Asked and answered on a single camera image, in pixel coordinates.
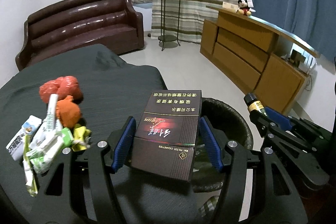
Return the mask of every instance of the candy wrapper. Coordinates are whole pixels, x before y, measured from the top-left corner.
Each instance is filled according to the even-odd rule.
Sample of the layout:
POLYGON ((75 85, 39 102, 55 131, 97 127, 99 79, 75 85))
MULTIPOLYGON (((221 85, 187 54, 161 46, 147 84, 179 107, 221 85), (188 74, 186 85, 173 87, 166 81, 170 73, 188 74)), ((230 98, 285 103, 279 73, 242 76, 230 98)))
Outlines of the candy wrapper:
POLYGON ((76 124, 73 128, 73 146, 72 150, 80 151, 90 148, 89 140, 90 140, 91 130, 87 129, 80 124, 76 124))
POLYGON ((25 170, 25 176, 26 176, 26 187, 27 191, 31 196, 37 195, 37 185, 34 177, 34 172, 32 171, 31 163, 29 162, 28 157, 26 156, 26 153, 29 152, 29 142, 30 142, 31 136, 26 134, 24 136, 24 150, 23 150, 23 167, 25 170))
POLYGON ((6 146, 6 149, 11 154, 14 160, 22 158, 24 151, 24 136, 27 134, 32 136, 39 126, 42 120, 38 117, 30 115, 28 120, 21 126, 21 129, 15 134, 11 141, 6 146))
POLYGON ((70 147, 73 136, 69 128, 63 128, 60 132, 53 130, 53 135, 48 136, 41 145, 27 153, 36 173, 41 174, 49 170, 59 152, 70 147))
POLYGON ((62 130, 62 124, 59 120, 55 121, 55 111, 56 111, 56 104, 58 100, 57 94, 52 94, 49 98, 49 104, 47 109, 47 116, 43 120, 43 123, 39 130, 36 132, 35 136, 33 137, 29 148, 34 149, 37 146, 41 145, 41 143, 46 139, 47 135, 51 135, 51 132, 56 129, 57 131, 62 130))

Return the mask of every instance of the wooden drawer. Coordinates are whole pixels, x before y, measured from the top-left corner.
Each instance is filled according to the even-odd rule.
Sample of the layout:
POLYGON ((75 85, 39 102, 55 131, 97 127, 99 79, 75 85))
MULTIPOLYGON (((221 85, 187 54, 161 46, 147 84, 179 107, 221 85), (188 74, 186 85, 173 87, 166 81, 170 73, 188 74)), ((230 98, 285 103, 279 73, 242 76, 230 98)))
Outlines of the wooden drawer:
POLYGON ((306 77, 275 55, 271 55, 254 91, 264 106, 286 114, 306 77))
POLYGON ((228 49, 215 44, 213 63, 234 82, 242 92, 254 90, 260 73, 228 49))
POLYGON ((262 72, 268 59, 268 54, 245 39, 219 28, 217 42, 240 56, 259 72, 262 72))
POLYGON ((200 52, 205 54, 207 57, 211 56, 213 53, 216 43, 217 30, 218 27, 214 22, 206 19, 204 20, 200 52))
POLYGON ((277 34, 256 23, 221 12, 218 13, 217 25, 251 42, 265 52, 273 49, 278 38, 277 34))

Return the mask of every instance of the stuffed toy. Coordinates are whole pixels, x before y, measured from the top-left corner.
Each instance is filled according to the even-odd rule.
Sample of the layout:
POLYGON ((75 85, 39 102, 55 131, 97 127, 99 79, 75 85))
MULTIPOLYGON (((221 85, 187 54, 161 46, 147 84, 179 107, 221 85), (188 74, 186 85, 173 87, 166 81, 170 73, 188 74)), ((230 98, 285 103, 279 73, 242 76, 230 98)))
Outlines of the stuffed toy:
POLYGON ((58 100, 63 100, 67 95, 71 95, 74 100, 83 98, 78 81, 74 76, 58 77, 40 86, 40 97, 46 104, 51 94, 57 94, 58 100))
POLYGON ((255 12, 255 10, 253 10, 253 2, 252 0, 238 0, 238 13, 241 15, 246 15, 246 16, 250 16, 252 13, 251 12, 255 12))
POLYGON ((79 106, 72 102, 73 97, 68 95, 57 102, 56 116, 64 127, 73 128, 81 118, 79 106))

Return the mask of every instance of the brown cigarette box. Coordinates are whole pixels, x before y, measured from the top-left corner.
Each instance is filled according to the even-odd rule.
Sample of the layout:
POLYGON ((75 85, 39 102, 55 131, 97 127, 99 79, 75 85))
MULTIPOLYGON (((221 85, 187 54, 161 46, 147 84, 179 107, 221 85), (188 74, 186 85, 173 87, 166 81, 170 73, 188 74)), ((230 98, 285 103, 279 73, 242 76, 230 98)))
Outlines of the brown cigarette box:
POLYGON ((133 140, 131 167, 190 181, 193 170, 200 90, 155 90, 133 140))

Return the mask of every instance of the glue bottle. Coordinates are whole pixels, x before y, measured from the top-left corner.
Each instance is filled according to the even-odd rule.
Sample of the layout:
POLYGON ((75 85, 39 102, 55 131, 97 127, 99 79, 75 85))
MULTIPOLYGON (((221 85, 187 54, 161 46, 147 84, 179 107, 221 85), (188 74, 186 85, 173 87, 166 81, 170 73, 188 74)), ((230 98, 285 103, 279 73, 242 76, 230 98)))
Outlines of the glue bottle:
POLYGON ((266 110, 263 107, 263 104, 257 99, 254 93, 250 92, 245 95, 244 101, 247 105, 247 110, 251 112, 252 110, 258 110, 260 113, 267 116, 266 110))

